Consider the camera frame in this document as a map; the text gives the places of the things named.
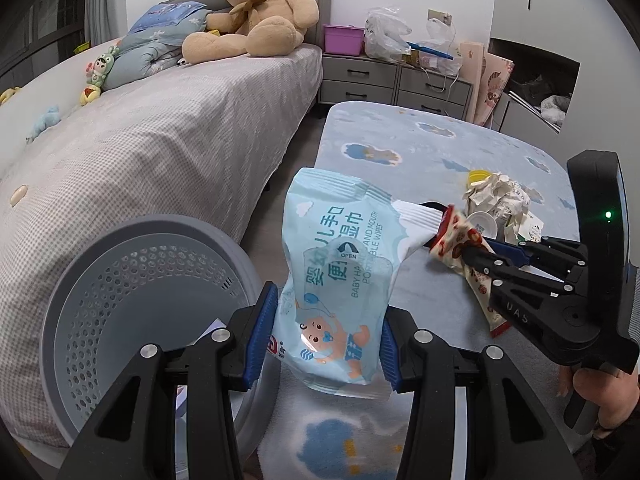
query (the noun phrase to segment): human hand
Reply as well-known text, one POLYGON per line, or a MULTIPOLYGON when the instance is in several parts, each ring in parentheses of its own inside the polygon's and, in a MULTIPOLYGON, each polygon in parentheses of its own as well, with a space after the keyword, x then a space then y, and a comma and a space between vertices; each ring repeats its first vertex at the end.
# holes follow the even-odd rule
POLYGON ((608 433, 625 422, 638 404, 638 367, 631 375, 618 370, 613 376, 591 368, 574 373, 570 367, 561 366, 559 395, 564 397, 571 389, 600 406, 598 423, 608 433))

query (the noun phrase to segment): wet wipes package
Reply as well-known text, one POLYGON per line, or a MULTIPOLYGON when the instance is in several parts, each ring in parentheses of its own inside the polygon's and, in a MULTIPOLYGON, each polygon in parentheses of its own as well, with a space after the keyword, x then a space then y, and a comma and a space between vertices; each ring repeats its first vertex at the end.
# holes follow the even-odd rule
POLYGON ((386 306, 400 264, 441 220, 359 178, 300 170, 284 208, 289 278, 270 351, 315 390, 388 395, 378 358, 386 306))

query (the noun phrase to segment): pink storage box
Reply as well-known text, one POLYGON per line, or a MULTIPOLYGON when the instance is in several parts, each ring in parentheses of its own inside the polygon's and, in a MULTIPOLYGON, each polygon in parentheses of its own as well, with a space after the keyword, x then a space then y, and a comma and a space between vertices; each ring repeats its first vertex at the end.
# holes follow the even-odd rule
POLYGON ((324 51, 327 54, 359 56, 362 49, 364 29, 343 25, 324 26, 324 51))

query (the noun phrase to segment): blue plush toy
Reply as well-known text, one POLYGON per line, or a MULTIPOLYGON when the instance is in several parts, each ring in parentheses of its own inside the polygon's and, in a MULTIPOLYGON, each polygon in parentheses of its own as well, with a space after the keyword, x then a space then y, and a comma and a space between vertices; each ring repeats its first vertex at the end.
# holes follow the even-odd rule
POLYGON ((33 142, 44 130, 53 126, 54 124, 58 124, 60 122, 60 113, 58 106, 52 106, 47 110, 47 113, 43 114, 42 117, 33 125, 33 133, 31 137, 27 137, 27 143, 33 142))

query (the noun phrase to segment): red logo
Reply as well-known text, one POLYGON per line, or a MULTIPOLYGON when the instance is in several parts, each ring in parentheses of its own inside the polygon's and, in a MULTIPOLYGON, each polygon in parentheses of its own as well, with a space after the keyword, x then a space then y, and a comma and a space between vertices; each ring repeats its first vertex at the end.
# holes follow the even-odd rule
POLYGON ((269 345, 267 346, 267 350, 269 350, 269 352, 271 352, 272 354, 278 352, 278 342, 276 341, 276 338, 274 338, 274 336, 271 336, 269 338, 269 345))

